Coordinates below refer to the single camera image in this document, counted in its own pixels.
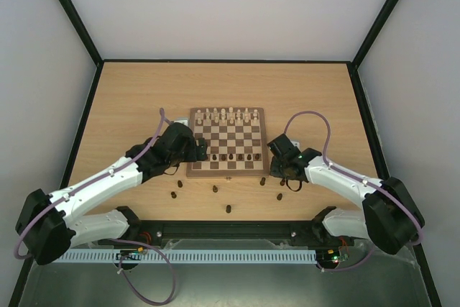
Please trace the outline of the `wooden chess board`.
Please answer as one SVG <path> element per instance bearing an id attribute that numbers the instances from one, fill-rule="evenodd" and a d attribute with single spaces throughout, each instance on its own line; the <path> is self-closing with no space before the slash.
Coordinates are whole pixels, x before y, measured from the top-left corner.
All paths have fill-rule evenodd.
<path id="1" fill-rule="evenodd" d="M 207 108 L 192 108 L 190 110 L 190 128 L 196 139 L 204 138 L 207 142 L 207 160 L 189 163 L 186 175 L 189 178 L 231 178 L 237 177 L 266 177 L 270 172 L 269 154 L 267 146 L 267 135 L 265 126 L 265 111 L 261 107 L 247 107 L 249 114 L 245 115 L 246 107 L 230 106 L 234 108 L 234 124 L 229 123 L 229 107 L 214 107 L 218 109 L 220 122 L 215 124 L 211 110 L 211 123 L 206 123 Z M 226 124 L 221 124 L 221 109 L 226 109 Z M 259 121 L 252 121 L 253 110 L 258 109 Z M 197 124 L 197 118 L 202 117 L 202 124 Z M 250 116 L 250 123 L 245 122 L 245 116 Z M 226 155 L 226 161 L 221 160 L 221 155 Z M 228 160 L 229 154 L 234 155 L 233 160 Z M 238 154 L 244 156 L 238 160 Z M 254 155 L 259 154 L 259 160 L 254 160 Z"/>

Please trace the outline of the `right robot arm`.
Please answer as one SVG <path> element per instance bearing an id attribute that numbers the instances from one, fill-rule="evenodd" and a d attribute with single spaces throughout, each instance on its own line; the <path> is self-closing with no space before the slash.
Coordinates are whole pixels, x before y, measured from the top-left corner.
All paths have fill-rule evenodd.
<path id="1" fill-rule="evenodd" d="M 407 243 L 420 239 L 425 220 L 401 180 L 369 178 L 329 161 L 312 148 L 301 152 L 285 134 L 269 142 L 268 148 L 273 154 L 271 176 L 322 186 L 360 208 L 328 212 L 313 226 L 319 242 L 327 244 L 340 236 L 368 239 L 383 252 L 395 255 Z"/>

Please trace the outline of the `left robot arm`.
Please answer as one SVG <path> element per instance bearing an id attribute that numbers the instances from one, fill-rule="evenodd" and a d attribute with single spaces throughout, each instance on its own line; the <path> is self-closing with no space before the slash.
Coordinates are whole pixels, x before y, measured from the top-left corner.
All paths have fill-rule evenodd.
<path id="1" fill-rule="evenodd" d="M 15 226 L 19 241 L 38 265 L 47 265 L 78 245 L 130 237 L 139 220 L 129 208 L 92 216 L 88 212 L 169 168 L 204 161 L 206 150 L 204 139 L 196 139 L 189 127 L 173 122 L 163 133 L 133 146 L 115 163 L 75 185 L 49 194 L 42 189 L 31 192 Z"/>

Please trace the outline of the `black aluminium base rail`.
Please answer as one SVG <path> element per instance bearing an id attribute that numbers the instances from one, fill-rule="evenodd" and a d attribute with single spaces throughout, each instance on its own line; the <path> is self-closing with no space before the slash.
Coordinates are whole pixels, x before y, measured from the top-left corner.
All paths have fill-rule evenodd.
<path id="1" fill-rule="evenodd" d="M 317 221 L 140 221 L 121 238 L 154 246 L 173 239 L 263 239 L 314 249 L 354 244 L 352 237 L 327 235 Z"/>

